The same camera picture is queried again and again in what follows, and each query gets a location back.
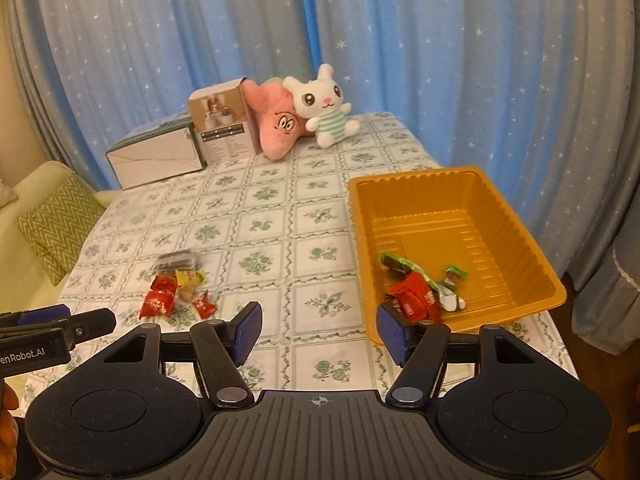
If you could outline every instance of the white and green tablecloth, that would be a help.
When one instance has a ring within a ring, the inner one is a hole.
[[[229,320],[249,301],[262,305],[262,336],[241,368],[256,392],[377,388],[384,395],[399,369],[366,337],[346,186],[355,176],[438,165],[392,115],[359,119],[361,134],[329,149],[303,138],[280,162],[258,155],[123,192],[87,238],[61,296],[72,312],[110,308],[117,328],[80,345],[68,365],[31,374],[22,408],[139,323],[156,256],[183,248],[199,255],[217,317]],[[154,319],[164,331],[199,320],[179,302],[170,319]],[[510,329],[575,374],[548,313]],[[449,367],[444,388],[472,372]],[[190,365],[168,373],[195,388]]]

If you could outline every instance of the plush toy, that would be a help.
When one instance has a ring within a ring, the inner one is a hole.
[[[280,160],[298,137],[306,134],[306,119],[296,113],[293,96],[277,78],[269,79],[262,86],[246,79],[241,88],[244,99],[258,119],[264,154],[271,160]]]
[[[351,104],[342,104],[342,90],[332,79],[333,75],[333,67],[322,64],[315,81],[302,83],[289,76],[282,82],[282,86],[293,94],[298,115],[308,119],[306,129],[316,133],[316,141],[321,148],[355,135],[360,128],[358,121],[346,119],[351,112]]]

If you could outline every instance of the human hand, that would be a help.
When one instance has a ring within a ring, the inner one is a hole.
[[[0,410],[0,475],[5,480],[15,476],[15,463],[18,446],[18,424],[9,410],[17,410],[20,406],[18,396],[8,384],[4,384],[2,408]]]

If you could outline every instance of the orange tray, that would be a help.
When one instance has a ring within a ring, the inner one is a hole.
[[[381,344],[376,309],[401,275],[380,263],[391,252],[434,280],[444,267],[468,272],[466,308],[441,310],[453,332],[505,323],[563,304],[566,291],[516,213],[479,168],[354,178],[349,182],[369,338]]]

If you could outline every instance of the bunny ear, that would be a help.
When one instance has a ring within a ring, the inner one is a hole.
[[[245,79],[241,87],[247,104],[259,114],[265,113],[269,108],[268,93],[250,79]]]
[[[328,63],[322,63],[318,69],[318,79],[331,79],[334,76],[334,67]]]
[[[295,94],[296,89],[299,88],[300,85],[302,85],[302,83],[290,75],[284,78],[284,81],[282,82],[282,87],[285,90],[289,90],[292,94]]]

